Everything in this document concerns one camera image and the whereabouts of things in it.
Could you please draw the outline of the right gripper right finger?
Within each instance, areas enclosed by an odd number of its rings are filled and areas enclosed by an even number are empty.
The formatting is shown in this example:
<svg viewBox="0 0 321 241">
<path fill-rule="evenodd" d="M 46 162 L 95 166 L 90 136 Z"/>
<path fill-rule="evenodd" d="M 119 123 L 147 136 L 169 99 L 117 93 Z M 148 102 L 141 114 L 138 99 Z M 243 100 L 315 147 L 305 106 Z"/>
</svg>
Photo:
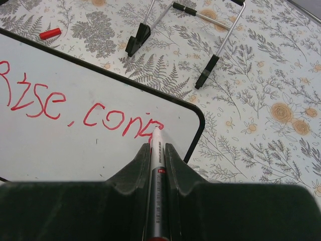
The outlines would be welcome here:
<svg viewBox="0 0 321 241">
<path fill-rule="evenodd" d="M 172 240 L 320 240 L 320 209 L 298 185 L 211 183 L 166 145 Z"/>
</svg>

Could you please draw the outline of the red marker cap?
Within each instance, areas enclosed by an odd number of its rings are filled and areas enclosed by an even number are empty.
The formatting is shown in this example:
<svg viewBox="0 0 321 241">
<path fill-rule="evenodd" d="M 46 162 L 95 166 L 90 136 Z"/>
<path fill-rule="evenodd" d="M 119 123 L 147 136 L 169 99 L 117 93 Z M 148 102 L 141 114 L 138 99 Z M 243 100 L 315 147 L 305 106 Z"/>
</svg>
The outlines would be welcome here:
<svg viewBox="0 0 321 241">
<path fill-rule="evenodd" d="M 39 37 L 41 40 L 47 40 L 49 38 L 59 36 L 59 35 L 61 35 L 61 33 L 62 32 L 61 32 L 60 28 L 55 28 L 55 29 L 51 29 L 51 30 L 40 33 Z"/>
</svg>

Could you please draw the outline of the red whiteboard marker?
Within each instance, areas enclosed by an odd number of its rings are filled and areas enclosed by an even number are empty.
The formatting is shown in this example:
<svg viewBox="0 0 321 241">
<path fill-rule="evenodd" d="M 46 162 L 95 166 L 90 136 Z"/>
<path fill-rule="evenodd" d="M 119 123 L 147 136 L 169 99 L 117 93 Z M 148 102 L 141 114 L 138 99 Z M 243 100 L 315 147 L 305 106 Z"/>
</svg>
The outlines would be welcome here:
<svg viewBox="0 0 321 241">
<path fill-rule="evenodd" d="M 150 144 L 149 192 L 144 240 L 170 240 L 165 146 L 159 128 L 154 129 Z"/>
</svg>

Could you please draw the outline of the small whiteboard black frame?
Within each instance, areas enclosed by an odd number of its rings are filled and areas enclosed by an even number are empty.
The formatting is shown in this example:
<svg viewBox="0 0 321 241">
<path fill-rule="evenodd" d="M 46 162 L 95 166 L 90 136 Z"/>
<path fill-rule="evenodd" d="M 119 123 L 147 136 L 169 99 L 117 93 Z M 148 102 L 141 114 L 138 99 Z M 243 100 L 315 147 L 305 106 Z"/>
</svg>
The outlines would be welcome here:
<svg viewBox="0 0 321 241">
<path fill-rule="evenodd" d="M 159 128 L 188 161 L 195 105 L 1 30 L 1 181 L 99 181 Z"/>
</svg>

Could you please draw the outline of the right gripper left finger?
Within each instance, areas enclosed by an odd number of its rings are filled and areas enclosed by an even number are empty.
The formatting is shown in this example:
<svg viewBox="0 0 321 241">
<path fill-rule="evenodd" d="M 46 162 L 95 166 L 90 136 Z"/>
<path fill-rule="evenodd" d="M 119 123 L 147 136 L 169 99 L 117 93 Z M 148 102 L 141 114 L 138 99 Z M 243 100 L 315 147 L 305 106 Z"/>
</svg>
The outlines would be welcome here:
<svg viewBox="0 0 321 241">
<path fill-rule="evenodd" d="M 142 240 L 150 145 L 106 181 L 8 182 L 1 240 Z"/>
</svg>

